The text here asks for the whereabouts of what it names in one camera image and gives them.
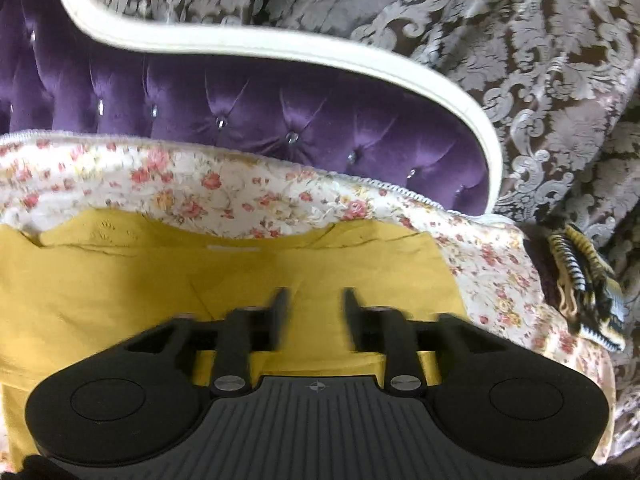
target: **tufted headboard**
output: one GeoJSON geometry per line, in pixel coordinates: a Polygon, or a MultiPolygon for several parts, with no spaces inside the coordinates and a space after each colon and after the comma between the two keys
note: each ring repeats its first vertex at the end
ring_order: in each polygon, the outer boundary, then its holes
{"type": "Polygon", "coordinates": [[[81,32],[60,0],[0,0],[0,133],[30,128],[260,153],[466,214],[497,193],[470,125],[396,84],[293,60],[123,50],[81,32]]]}

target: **ribbed plastic surface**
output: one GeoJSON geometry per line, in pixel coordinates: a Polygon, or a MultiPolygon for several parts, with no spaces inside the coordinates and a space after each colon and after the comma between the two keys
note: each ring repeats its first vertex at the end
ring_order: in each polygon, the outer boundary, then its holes
{"type": "Polygon", "coordinates": [[[86,480],[573,480],[587,459],[513,468],[451,442],[415,399],[373,378],[264,378],[213,403],[189,438],[161,456],[115,468],[59,464],[86,480]]]}

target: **white piping trim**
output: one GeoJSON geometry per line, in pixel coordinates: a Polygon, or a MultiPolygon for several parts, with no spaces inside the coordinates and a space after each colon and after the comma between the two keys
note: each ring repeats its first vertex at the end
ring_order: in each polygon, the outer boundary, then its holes
{"type": "Polygon", "coordinates": [[[425,96],[453,112],[478,138],[489,171],[486,212],[494,209],[502,181],[502,150],[491,121],[455,83],[407,57],[321,34],[268,27],[143,21],[116,14],[98,0],[60,1],[80,30],[96,41],[118,48],[303,61],[369,75],[425,96]]]}

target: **gray damask pattern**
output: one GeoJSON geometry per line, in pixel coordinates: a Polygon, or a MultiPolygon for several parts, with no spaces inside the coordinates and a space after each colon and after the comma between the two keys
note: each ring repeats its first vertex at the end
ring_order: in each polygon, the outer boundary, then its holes
{"type": "Polygon", "coordinates": [[[640,0],[101,0],[145,19],[287,27],[393,50],[456,81],[502,141],[497,212],[571,217],[630,309],[613,455],[640,442],[640,0]]]}

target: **yellow cloth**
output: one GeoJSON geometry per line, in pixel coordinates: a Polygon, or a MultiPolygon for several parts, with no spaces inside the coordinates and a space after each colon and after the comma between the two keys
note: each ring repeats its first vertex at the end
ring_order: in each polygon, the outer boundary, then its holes
{"type": "MultiPolygon", "coordinates": [[[[466,317],[456,283],[429,234],[374,221],[308,234],[227,240],[139,214],[90,210],[37,238],[0,226],[0,382],[14,465],[35,452],[24,404],[48,375],[181,312],[221,319],[236,307],[291,293],[281,349],[252,356],[252,376],[375,374],[377,354],[356,354],[343,288],[363,304],[412,319],[466,317]]],[[[421,356],[439,380],[430,353],[421,356]]],[[[206,383],[210,362],[198,366],[206,383]]]]}

